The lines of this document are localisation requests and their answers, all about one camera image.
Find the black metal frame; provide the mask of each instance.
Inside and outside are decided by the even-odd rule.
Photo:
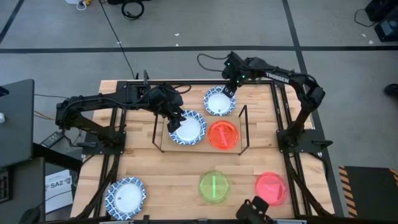
[[[64,167],[78,173],[80,172],[81,160],[79,159],[56,152],[34,142],[32,152],[33,158],[43,157],[45,162]]]
[[[183,84],[187,84],[187,85],[225,85],[225,84],[227,84],[227,82],[228,82],[227,80],[182,80],[182,81],[169,80],[169,81],[167,81],[167,83],[169,83],[171,85],[183,85]],[[148,80],[148,83],[150,85],[158,85],[158,84],[163,83],[163,81]],[[276,114],[276,117],[277,117],[278,130],[283,130],[282,115],[281,115],[280,108],[279,108],[279,101],[278,101],[278,96],[277,96],[276,84],[273,81],[270,81],[270,80],[261,80],[259,82],[250,80],[247,83],[245,83],[245,85],[256,85],[256,84],[270,85],[271,93],[272,93],[272,99],[273,99],[273,102],[274,102],[275,114]],[[289,110],[289,104],[287,102],[287,95],[286,95],[286,92],[285,92],[284,88],[281,88],[280,90],[281,90],[281,94],[282,94],[282,101],[284,103],[284,109],[285,109],[286,117],[287,117],[287,120],[288,120],[288,123],[289,123],[289,122],[292,122],[292,118],[291,118],[291,114],[290,114],[290,110]],[[157,124],[157,119],[158,119],[158,117],[156,116],[155,117],[155,123],[156,124]],[[313,122],[314,122],[313,125],[317,126],[318,125],[317,123],[319,123],[320,121],[319,120],[315,120]],[[154,145],[161,152],[163,152],[161,150],[161,148],[159,148],[156,144],[154,144]],[[287,169],[287,161],[290,162],[289,153],[288,152],[283,152],[283,157],[284,157],[285,166],[286,166],[286,169]],[[294,157],[295,157],[295,160],[296,160],[296,168],[298,170],[298,175],[301,178],[301,180],[304,181],[300,156],[297,153],[297,154],[294,154]],[[326,164],[325,164],[326,166],[331,167],[329,157],[324,157],[324,161],[326,162]],[[107,164],[108,163],[104,159],[102,170],[101,170],[101,177],[100,177],[100,180],[99,180],[100,183],[102,183],[103,180],[104,180],[103,172],[106,172],[106,171],[103,171],[103,170],[106,170],[108,168]],[[291,178],[291,176],[288,175],[287,178],[288,178],[288,183],[289,183],[289,191],[290,191],[290,196],[291,196],[291,199],[292,199],[292,206],[293,206],[294,215],[295,215],[295,217],[299,217],[301,214],[300,214],[300,210],[299,210],[299,203],[298,203],[298,200],[297,200],[295,182]],[[306,211],[307,215],[311,215],[311,206],[309,205],[307,199],[304,196],[303,196],[303,199],[304,199],[304,204],[305,204],[305,211]],[[155,223],[155,222],[156,223],[186,223],[186,222],[192,222],[192,221],[197,222],[198,220],[156,220],[153,223]],[[211,220],[211,222],[212,223],[239,223],[239,220]],[[142,220],[135,220],[134,223],[143,223],[143,221]]]
[[[118,82],[118,84],[116,85],[116,89],[122,88],[124,84],[125,84],[125,82],[124,83]],[[118,115],[118,109],[113,108],[112,114],[111,114],[111,121],[109,124],[110,126],[115,127],[117,115]],[[124,131],[124,127],[126,124],[126,116],[127,116],[127,110],[122,110],[122,115],[120,117],[120,122],[119,122],[119,132],[123,133],[123,135],[124,135],[123,141],[120,144],[120,146],[123,148],[123,150],[121,151],[121,154],[124,152],[124,147],[125,147],[125,143],[126,143],[126,132]],[[117,166],[116,166],[117,168],[119,167],[119,161],[120,161],[120,156],[115,155],[113,162],[117,163]],[[106,174],[108,173],[108,164],[109,164],[109,154],[105,154],[103,163],[102,163],[102,168],[101,168],[101,175],[99,177],[98,187],[100,187],[104,183]],[[112,178],[111,183],[116,182],[117,176],[118,176],[118,170],[116,169],[116,175]],[[100,216],[101,204],[102,204],[102,201],[100,200],[95,205],[93,217],[98,218]]]
[[[250,140],[249,140],[249,120],[248,120],[248,106],[244,105],[240,114],[239,114],[239,118],[241,117],[241,115],[243,114],[244,111],[244,118],[245,118],[245,125],[246,125],[246,147],[244,149],[242,149],[241,147],[241,152],[238,153],[238,155],[240,156],[241,154],[243,154],[250,146]],[[165,151],[162,150],[162,148],[158,145],[156,145],[155,143],[155,137],[156,137],[156,129],[157,129],[157,120],[158,120],[159,115],[155,115],[155,124],[154,124],[154,133],[152,135],[152,144],[162,153],[164,153]]]
[[[290,114],[290,110],[289,110],[289,102],[287,100],[286,89],[284,87],[280,88],[280,93],[282,95],[282,102],[284,105],[284,111],[285,111],[285,115],[287,118],[287,125],[290,125],[293,121],[292,121],[292,115]],[[300,154],[297,152],[293,152],[293,155],[294,155],[294,161],[296,164],[296,170],[297,170],[298,176],[300,177],[301,181],[305,184],[304,172],[303,172],[303,168],[302,168],[302,164],[301,164]],[[303,201],[304,201],[305,213],[307,215],[312,215],[311,205],[310,205],[308,199],[304,196],[303,193],[302,193],[302,197],[303,197]]]

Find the black floor line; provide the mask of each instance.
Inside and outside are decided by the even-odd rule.
[[[123,47],[125,52],[189,52],[220,50],[275,50],[293,51],[293,46],[188,46],[188,47]],[[42,53],[108,53],[121,52],[119,47],[60,48],[60,49],[0,49],[0,54],[42,54]]]
[[[125,52],[191,52],[191,51],[230,51],[230,50],[258,50],[258,51],[294,51],[298,52],[299,64],[304,64],[300,52],[307,51],[386,51],[398,50],[398,46],[188,46],[188,47],[124,47]],[[118,47],[95,48],[57,48],[57,49],[0,49],[0,54],[68,54],[68,53],[110,53],[121,52]]]
[[[374,50],[398,50],[398,45],[391,46],[314,46],[300,47],[301,51],[374,51]]]
[[[10,18],[8,19],[6,25],[4,26],[4,28],[2,29],[1,33],[0,33],[0,45],[2,40],[4,39],[4,37],[7,34],[7,31],[10,29],[10,26],[12,24],[12,22],[14,22],[15,17],[18,14],[19,9],[21,8],[22,4],[24,3],[25,0],[19,0],[17,3],[17,6],[14,8]]]
[[[292,12],[290,11],[289,3],[288,3],[287,0],[282,0],[282,3],[284,5],[286,18],[287,18],[287,23],[288,23],[289,29],[290,29],[290,34],[292,35],[292,40],[293,40],[293,44],[294,44],[294,47],[295,47],[295,52],[296,52],[296,56],[297,56],[298,65],[300,67],[300,71],[302,73],[307,73],[307,67],[305,66],[305,61],[304,61],[304,57],[303,57],[303,53],[302,53],[302,48],[301,48],[300,43],[299,43],[299,37],[297,36],[297,33],[296,33],[296,29],[295,29],[295,26],[294,26]],[[314,127],[317,130],[319,130],[319,132],[321,132],[322,135],[324,136],[322,124],[321,124],[320,117],[319,117],[319,114],[318,114],[318,110],[315,110],[312,113],[312,121],[313,121]],[[337,185],[336,185],[335,176],[333,174],[333,169],[332,169],[332,166],[331,166],[331,161],[330,161],[328,149],[325,149],[323,151],[322,157],[326,161],[328,161],[328,163],[326,163],[325,165],[328,166],[327,169],[330,170],[330,173],[329,173],[329,176],[326,177],[326,179],[327,179],[327,182],[328,182],[330,196],[331,196],[331,200],[332,200],[332,203],[333,203],[333,208],[335,210],[335,214],[337,214],[339,216],[343,216],[344,215],[343,207],[341,205],[340,196],[338,195],[338,189],[337,189]]]

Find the paper sheet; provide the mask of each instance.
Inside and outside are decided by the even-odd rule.
[[[62,192],[66,193],[51,198]],[[73,203],[72,177],[70,176],[69,170],[45,176],[45,199],[46,213]]]

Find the blue and white plate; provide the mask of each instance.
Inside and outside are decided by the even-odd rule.
[[[222,93],[223,87],[216,86],[207,90],[203,102],[205,109],[215,116],[226,116],[235,109],[236,98],[233,96],[229,98]]]
[[[109,187],[106,211],[117,220],[130,220],[142,210],[146,197],[144,184],[138,178],[125,177]]]
[[[182,145],[194,145],[198,143],[205,137],[205,119],[198,112],[192,110],[185,110],[181,115],[186,120],[181,121],[181,127],[170,133],[170,137],[174,142]]]

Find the black metal rail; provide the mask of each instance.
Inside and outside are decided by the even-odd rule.
[[[114,126],[114,124],[116,122],[117,113],[118,113],[118,109],[117,108],[113,108],[112,109],[110,126]],[[101,185],[103,185],[103,183],[104,183],[104,180],[106,178],[106,174],[108,173],[108,164],[109,164],[109,155],[104,155],[104,158],[103,158],[103,161],[102,161],[101,174],[99,175],[98,188]],[[100,216],[100,211],[101,211],[101,201],[99,201],[95,205],[93,217],[99,217]]]
[[[290,107],[289,107],[289,101],[287,100],[287,95],[286,95],[286,89],[280,88],[280,94],[282,95],[282,102],[284,105],[284,110],[285,110],[285,115],[287,119],[287,124],[290,125],[293,123],[292,121],[292,115],[290,114]],[[304,178],[304,172],[301,164],[301,158],[300,154],[297,152],[293,152],[294,155],[294,162],[296,163],[296,170],[298,173],[298,177],[300,180],[305,184],[305,178]],[[304,209],[305,209],[305,214],[306,215],[312,215],[312,210],[311,210],[311,205],[306,196],[302,193],[303,201],[304,201]]]
[[[280,115],[280,108],[279,108],[279,100],[278,100],[278,95],[276,93],[276,87],[274,84],[271,84],[271,93],[272,93],[272,99],[274,101],[274,108],[275,108],[275,114],[276,114],[276,120],[278,123],[278,130],[283,130],[284,125],[282,122],[282,116]],[[282,152],[283,154],[284,161],[285,161],[285,168],[287,172],[287,164],[290,163],[290,157],[288,152]],[[300,208],[299,208],[299,203],[297,201],[297,194],[296,194],[296,189],[294,185],[294,180],[290,175],[287,175],[287,182],[289,183],[289,191],[290,191],[290,198],[292,199],[292,206],[293,206],[293,213],[294,217],[300,215]]]

